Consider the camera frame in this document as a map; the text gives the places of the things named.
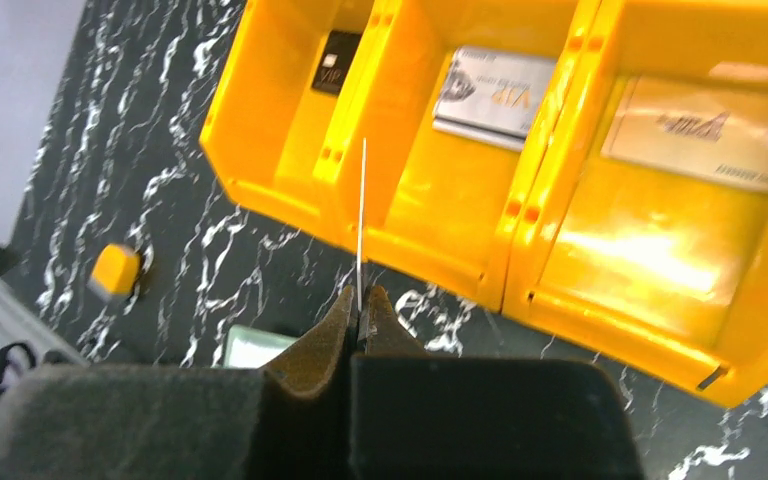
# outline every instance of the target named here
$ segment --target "yellow bin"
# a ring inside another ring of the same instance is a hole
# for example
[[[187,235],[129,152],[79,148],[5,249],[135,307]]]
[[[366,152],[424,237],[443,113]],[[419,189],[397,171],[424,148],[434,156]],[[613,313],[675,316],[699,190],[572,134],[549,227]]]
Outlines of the yellow bin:
[[[351,103],[374,35],[339,95],[311,88],[332,31],[361,33],[387,0],[249,0],[201,133],[231,201],[340,243],[313,179],[333,116]]]
[[[342,245],[353,250],[356,241],[367,138],[366,255],[500,309],[516,220],[598,4],[391,0],[356,97],[326,136],[332,159],[315,169]],[[452,55],[464,45],[558,59],[522,153],[432,129]]]
[[[516,230],[503,312],[734,407],[768,383],[768,191],[613,154],[672,161],[682,144],[676,162],[705,164],[761,151],[768,0],[604,0],[584,51]],[[695,93],[669,98],[670,114],[647,109],[665,82]],[[720,120],[700,128],[690,104]],[[630,126],[612,128],[618,112]]]

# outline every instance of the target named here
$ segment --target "sponge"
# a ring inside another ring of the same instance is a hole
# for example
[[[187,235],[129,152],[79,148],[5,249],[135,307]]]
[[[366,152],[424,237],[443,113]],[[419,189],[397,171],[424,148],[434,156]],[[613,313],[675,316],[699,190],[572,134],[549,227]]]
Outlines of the sponge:
[[[131,247],[111,243],[95,262],[90,290],[106,303],[121,303],[133,293],[139,270],[139,254]]]

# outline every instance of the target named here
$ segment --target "slot in bin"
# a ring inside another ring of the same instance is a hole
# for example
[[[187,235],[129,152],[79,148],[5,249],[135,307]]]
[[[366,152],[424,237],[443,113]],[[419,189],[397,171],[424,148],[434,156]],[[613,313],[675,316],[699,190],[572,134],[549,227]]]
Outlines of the slot in bin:
[[[354,250],[363,139],[368,142],[364,248],[369,259],[501,308],[516,219],[531,188],[598,1],[393,0],[357,97],[329,129],[315,176]],[[432,128],[456,49],[557,60],[522,152]]]
[[[534,215],[517,227],[503,313],[734,407],[768,383],[768,188],[740,186],[758,173],[728,166],[768,146],[768,109],[750,98],[768,102],[768,2],[605,0],[584,52],[526,201]],[[699,89],[671,101],[721,108],[722,136],[681,105],[676,126],[630,103],[640,92],[627,87],[643,82]],[[747,99],[711,93],[723,91]],[[620,136],[614,116],[631,110],[673,139]],[[614,154],[617,142],[648,142],[646,155],[664,157],[687,141],[678,134],[699,137],[705,155],[724,147],[716,171],[738,178]]]
[[[339,243],[313,170],[374,43],[370,19],[388,1],[247,2],[200,137],[232,202]],[[363,34],[339,95],[312,88],[333,31]]]

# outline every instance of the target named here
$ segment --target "white surface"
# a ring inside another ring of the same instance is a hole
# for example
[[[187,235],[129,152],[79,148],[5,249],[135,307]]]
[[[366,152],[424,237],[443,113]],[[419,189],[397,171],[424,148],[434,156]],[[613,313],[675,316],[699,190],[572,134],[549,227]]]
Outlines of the white surface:
[[[84,0],[0,0],[0,243],[7,243]]]

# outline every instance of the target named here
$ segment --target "table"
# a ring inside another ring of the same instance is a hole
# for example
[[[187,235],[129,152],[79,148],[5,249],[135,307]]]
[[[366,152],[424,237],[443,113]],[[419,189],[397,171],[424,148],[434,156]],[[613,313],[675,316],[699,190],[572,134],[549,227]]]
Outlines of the table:
[[[14,232],[23,260],[6,281],[91,361],[217,365],[232,325],[299,336],[354,278],[351,255],[231,205],[199,147],[241,14],[239,0],[87,3]],[[139,300],[119,307],[86,288],[111,242],[151,265]],[[726,411],[434,285],[371,270],[428,350],[602,367],[650,478],[768,479],[768,386]]]

